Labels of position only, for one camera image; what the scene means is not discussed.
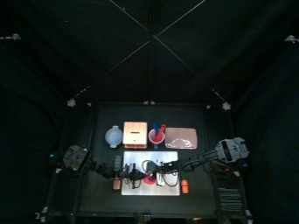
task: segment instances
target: black curtain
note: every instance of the black curtain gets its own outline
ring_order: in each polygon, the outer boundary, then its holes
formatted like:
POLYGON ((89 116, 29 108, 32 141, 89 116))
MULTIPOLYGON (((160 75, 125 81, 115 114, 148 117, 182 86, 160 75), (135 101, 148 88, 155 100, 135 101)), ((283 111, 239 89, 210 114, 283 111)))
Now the black curtain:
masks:
POLYGON ((284 43, 247 87, 234 110, 236 133, 247 139, 246 175, 251 212, 262 223, 299 220, 299 45, 284 43))

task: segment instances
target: utensil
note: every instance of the utensil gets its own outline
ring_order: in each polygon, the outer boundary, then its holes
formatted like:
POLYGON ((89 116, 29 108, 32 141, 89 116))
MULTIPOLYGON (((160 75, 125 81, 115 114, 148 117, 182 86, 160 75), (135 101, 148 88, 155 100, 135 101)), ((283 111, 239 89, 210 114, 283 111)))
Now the utensil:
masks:
POLYGON ((159 130, 159 134, 154 139, 154 142, 160 142, 164 139, 164 129, 166 129, 166 125, 163 124, 159 130))
POLYGON ((159 126, 156 123, 154 123, 154 131, 155 131, 155 136, 159 134, 159 126))

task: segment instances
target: tray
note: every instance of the tray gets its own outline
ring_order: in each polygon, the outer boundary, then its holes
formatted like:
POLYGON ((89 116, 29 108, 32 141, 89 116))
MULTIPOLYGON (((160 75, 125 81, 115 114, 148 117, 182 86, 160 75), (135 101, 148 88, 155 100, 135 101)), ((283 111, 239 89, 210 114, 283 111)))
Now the tray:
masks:
POLYGON ((196 130, 167 128, 164 132, 164 146, 171 149, 195 150, 198 148, 196 130))

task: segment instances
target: cup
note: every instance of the cup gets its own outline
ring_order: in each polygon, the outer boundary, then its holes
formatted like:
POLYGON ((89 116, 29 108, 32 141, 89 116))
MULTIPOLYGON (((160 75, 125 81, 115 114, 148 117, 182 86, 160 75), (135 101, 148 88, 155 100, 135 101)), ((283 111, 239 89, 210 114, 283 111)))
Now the cup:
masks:
POLYGON ((149 142, 152 143, 154 146, 158 146, 158 144, 160 144, 164 140, 164 133, 163 133, 163 140, 160 142, 156 142, 155 141, 155 130, 151 129, 149 133, 148 133, 148 139, 149 139, 149 142))

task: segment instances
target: white container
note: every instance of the white container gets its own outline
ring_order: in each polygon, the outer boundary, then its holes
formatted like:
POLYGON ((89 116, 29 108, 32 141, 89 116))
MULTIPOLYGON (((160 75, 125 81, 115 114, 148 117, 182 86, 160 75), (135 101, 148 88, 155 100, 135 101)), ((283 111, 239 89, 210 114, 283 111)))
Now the white container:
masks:
POLYGON ((107 143, 109 144, 111 148, 116 148, 117 145, 121 143, 123 135, 123 131, 116 125, 113 125, 112 129, 109 129, 105 134, 107 143))

